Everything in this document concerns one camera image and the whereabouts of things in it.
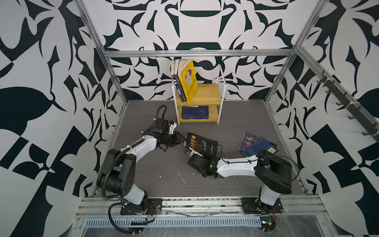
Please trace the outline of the black Murphy's law book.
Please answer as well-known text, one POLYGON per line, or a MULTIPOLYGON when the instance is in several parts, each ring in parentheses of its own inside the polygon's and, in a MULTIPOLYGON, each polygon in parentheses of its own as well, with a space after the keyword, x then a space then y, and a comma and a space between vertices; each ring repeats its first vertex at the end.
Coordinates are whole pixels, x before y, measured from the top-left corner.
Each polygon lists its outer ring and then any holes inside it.
POLYGON ((188 132, 184 145, 185 149, 190 148, 206 157, 216 157, 217 155, 218 142, 200 135, 188 132))

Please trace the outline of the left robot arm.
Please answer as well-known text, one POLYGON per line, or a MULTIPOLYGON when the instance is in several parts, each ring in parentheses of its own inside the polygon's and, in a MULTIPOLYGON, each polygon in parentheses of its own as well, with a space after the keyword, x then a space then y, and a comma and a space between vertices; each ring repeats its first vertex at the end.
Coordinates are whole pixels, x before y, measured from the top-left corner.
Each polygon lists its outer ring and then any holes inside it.
POLYGON ((104 200, 118 199, 138 208, 148 205, 148 194, 134 184, 136 165, 146 154, 157 148, 164 152, 184 142, 171 120, 155 119, 151 128, 142 137, 123 149, 107 152, 96 181, 104 200))

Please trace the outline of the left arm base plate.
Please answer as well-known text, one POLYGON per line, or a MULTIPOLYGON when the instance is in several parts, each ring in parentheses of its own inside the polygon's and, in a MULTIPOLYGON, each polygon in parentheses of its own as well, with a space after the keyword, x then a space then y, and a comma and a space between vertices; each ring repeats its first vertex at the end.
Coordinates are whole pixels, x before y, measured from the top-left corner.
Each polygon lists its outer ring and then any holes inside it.
POLYGON ((128 203, 124 204, 121 208, 120 215, 156 215, 162 212, 161 198, 148 198, 144 199, 140 205, 128 203))

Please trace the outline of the yellow cartoon cover book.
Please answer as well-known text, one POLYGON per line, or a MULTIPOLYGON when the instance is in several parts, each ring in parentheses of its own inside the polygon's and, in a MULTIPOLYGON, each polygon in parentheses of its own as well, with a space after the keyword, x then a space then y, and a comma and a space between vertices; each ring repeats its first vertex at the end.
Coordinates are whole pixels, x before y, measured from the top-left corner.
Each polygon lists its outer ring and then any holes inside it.
POLYGON ((192 60, 180 60, 178 66, 178 76, 186 97, 186 102, 191 103, 197 89, 197 79, 192 60))

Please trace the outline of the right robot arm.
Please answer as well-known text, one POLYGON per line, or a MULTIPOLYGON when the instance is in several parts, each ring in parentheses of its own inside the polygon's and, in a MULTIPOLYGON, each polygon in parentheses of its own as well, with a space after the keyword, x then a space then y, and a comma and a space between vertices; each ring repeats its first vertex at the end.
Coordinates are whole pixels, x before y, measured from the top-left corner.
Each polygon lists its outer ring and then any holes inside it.
POLYGON ((192 148, 187 148, 185 154, 189 157, 188 165, 205 178, 252 176, 260 179, 264 186, 256 207, 261 212, 272 210, 281 195, 292 193, 292 164, 269 151, 259 150, 256 155, 238 159, 217 158, 192 148))

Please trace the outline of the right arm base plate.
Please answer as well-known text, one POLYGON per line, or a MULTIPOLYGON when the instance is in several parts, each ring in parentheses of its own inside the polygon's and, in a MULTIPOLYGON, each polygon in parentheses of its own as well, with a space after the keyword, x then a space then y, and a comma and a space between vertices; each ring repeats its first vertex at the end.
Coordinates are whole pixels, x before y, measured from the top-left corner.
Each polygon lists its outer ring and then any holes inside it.
POLYGON ((281 200, 278 198, 273 206, 270 206, 268 204, 264 204, 260 201, 259 198, 255 197, 244 197, 241 198, 241 205, 243 212, 245 214, 277 214, 282 213, 282 203, 281 200))

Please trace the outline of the purple Guiguzi portrait book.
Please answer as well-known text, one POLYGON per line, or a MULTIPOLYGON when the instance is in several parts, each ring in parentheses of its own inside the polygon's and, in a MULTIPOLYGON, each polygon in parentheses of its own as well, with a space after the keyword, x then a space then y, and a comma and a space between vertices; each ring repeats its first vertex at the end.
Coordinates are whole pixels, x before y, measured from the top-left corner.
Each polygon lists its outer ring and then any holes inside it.
POLYGON ((174 61, 174 78, 175 78, 176 87, 177 87, 177 90, 178 90, 178 93, 179 93, 181 101, 182 102, 187 102, 187 99, 186 99, 186 96, 184 94, 184 90, 183 90, 181 81, 179 79, 179 74, 178 74, 179 63, 180 63, 180 60, 179 59, 175 59, 175 61, 174 61))

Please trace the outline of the navy Yijing book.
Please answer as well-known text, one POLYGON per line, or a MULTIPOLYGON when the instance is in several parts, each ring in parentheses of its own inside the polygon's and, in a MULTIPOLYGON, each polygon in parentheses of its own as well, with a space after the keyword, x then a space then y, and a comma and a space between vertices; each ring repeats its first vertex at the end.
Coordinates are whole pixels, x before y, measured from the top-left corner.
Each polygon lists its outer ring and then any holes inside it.
POLYGON ((197 106, 197 107, 182 107, 182 119, 195 120, 195 119, 209 119, 209 107, 197 106))

